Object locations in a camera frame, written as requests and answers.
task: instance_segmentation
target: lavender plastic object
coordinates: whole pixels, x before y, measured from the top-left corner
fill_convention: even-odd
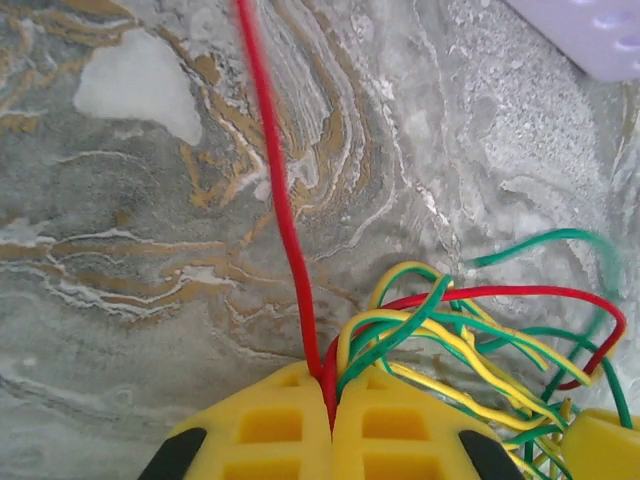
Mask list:
[[[585,72],[640,78],[640,0],[506,0]]]

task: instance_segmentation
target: yellow plastic part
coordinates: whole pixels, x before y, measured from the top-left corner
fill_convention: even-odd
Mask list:
[[[622,428],[607,410],[583,411],[564,434],[562,456],[573,480],[640,478],[640,417]]]
[[[171,432],[207,431],[185,480],[329,480],[331,433],[305,363],[200,412]]]
[[[479,480],[458,437],[484,423],[370,367],[344,389],[333,430],[334,480]]]

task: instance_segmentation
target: floor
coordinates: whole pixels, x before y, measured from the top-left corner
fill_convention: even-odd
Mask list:
[[[625,259],[616,365],[637,410],[637,85],[590,80],[499,0],[255,3],[322,348],[400,260],[594,290],[579,243],[461,264],[586,228]],[[176,422],[302,356],[229,5],[0,3],[3,479],[135,478]],[[483,304],[512,325],[589,315]],[[435,368],[429,348],[404,355]]]

